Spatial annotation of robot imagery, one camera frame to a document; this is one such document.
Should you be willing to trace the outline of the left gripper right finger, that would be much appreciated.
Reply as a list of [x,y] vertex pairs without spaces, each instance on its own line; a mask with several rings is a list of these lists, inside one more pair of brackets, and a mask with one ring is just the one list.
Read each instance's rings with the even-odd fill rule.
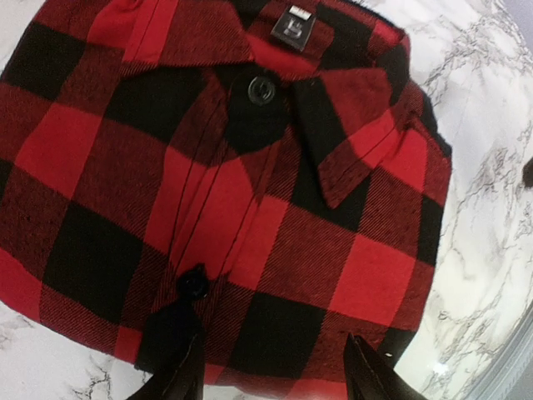
[[350,400],[425,400],[386,365],[363,337],[348,335],[343,362]]

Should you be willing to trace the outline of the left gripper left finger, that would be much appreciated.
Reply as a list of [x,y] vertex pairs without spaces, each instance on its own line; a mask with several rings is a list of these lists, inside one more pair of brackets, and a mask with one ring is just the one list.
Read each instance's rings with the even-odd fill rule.
[[137,365],[152,376],[131,395],[131,400],[203,398],[205,377],[205,333],[142,341]]

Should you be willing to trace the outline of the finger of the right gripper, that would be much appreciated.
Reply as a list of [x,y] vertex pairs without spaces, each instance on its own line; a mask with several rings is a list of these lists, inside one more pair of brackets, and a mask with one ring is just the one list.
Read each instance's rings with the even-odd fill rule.
[[522,168],[522,182],[525,188],[533,187],[533,158]]

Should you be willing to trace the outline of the red black plaid shirt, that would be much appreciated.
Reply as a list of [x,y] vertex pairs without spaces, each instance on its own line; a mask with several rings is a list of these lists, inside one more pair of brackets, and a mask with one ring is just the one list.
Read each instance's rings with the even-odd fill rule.
[[47,1],[1,76],[1,299],[132,363],[348,399],[431,289],[451,147],[408,34],[349,1]]

